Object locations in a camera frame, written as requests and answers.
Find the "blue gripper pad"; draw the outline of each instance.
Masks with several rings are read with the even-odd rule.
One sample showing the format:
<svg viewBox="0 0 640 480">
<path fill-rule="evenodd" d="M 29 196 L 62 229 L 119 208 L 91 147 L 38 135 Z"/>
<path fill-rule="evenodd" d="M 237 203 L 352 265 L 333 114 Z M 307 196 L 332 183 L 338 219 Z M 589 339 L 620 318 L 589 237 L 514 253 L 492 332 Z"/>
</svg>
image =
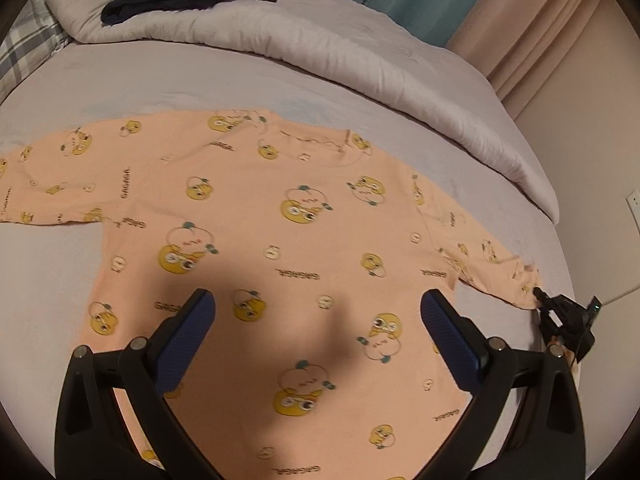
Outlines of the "blue gripper pad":
<svg viewBox="0 0 640 480">
<path fill-rule="evenodd" d="M 158 349 L 155 358 L 156 392 L 178 388 L 216 317 L 216 301 L 208 290 L 197 290 L 180 312 L 165 321 L 151 338 Z"/>
<path fill-rule="evenodd" d="M 489 361 L 482 333 L 460 317 L 437 289 L 422 295 L 420 316 L 458 387 L 472 395 L 478 393 Z"/>
</svg>

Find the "folded pink clothing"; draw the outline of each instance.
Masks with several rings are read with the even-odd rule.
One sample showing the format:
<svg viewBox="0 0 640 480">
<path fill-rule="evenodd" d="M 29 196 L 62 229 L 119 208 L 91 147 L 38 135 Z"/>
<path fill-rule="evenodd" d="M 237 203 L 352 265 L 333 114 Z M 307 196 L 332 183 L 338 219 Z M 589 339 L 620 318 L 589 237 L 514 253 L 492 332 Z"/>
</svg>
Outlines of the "folded pink clothing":
<svg viewBox="0 0 640 480">
<path fill-rule="evenodd" d="M 150 336 L 196 288 L 214 294 L 212 329 L 166 397 L 228 480 L 414 478 L 466 403 L 422 294 L 453 303 L 462 280 L 532 309 L 540 284 L 400 160 L 268 110 L 51 134 L 0 158 L 0 221 L 103 222 L 79 338 L 94 351 Z"/>
</svg>

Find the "cable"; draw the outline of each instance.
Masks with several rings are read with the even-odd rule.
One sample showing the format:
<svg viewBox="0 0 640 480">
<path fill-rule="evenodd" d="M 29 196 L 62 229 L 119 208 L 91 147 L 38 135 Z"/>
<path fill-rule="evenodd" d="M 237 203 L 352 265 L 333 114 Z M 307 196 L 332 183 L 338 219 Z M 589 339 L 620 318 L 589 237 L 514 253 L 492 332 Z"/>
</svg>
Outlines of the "cable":
<svg viewBox="0 0 640 480">
<path fill-rule="evenodd" d="M 629 289 L 626 292 L 623 292 L 622 294 L 620 294 L 619 296 L 616 296 L 615 298 L 610 299 L 609 301 L 605 301 L 602 306 L 607 306 L 608 304 L 613 303 L 614 301 L 617 300 L 621 300 L 622 298 L 624 298 L 625 296 L 628 296 L 629 294 L 632 294 L 633 292 L 635 292 L 636 290 L 640 290 L 640 283 L 638 283 L 634 288 Z"/>
</svg>

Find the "wall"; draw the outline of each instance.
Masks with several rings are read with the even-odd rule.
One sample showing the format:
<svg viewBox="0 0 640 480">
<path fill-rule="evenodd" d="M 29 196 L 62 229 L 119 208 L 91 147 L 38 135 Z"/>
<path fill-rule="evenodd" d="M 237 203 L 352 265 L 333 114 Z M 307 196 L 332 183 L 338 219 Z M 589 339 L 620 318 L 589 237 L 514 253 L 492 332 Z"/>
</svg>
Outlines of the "wall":
<svg viewBox="0 0 640 480">
<path fill-rule="evenodd" d="M 606 301 L 640 282 L 640 234 L 626 197 L 640 189 L 640 39 L 603 0 L 516 123 L 556 189 L 558 234 L 577 300 Z M 589 469 L 640 406 L 640 292 L 603 308 L 583 361 Z"/>
</svg>

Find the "small black device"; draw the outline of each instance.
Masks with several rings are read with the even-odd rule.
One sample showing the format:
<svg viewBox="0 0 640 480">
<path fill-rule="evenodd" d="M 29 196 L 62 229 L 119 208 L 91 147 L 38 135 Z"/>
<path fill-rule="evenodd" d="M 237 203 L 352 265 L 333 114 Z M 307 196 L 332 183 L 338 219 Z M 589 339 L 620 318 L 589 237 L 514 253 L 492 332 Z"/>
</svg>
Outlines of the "small black device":
<svg viewBox="0 0 640 480">
<path fill-rule="evenodd" d="M 540 332 L 545 343 L 549 344 L 556 338 L 556 341 L 575 354 L 577 362 L 582 361 L 596 341 L 591 327 L 602 307 L 600 300 L 594 296 L 587 308 L 584 308 L 562 294 L 550 298 L 539 287 L 533 289 L 533 295 L 540 302 Z M 551 312 L 558 316 L 562 325 L 556 324 Z"/>
</svg>

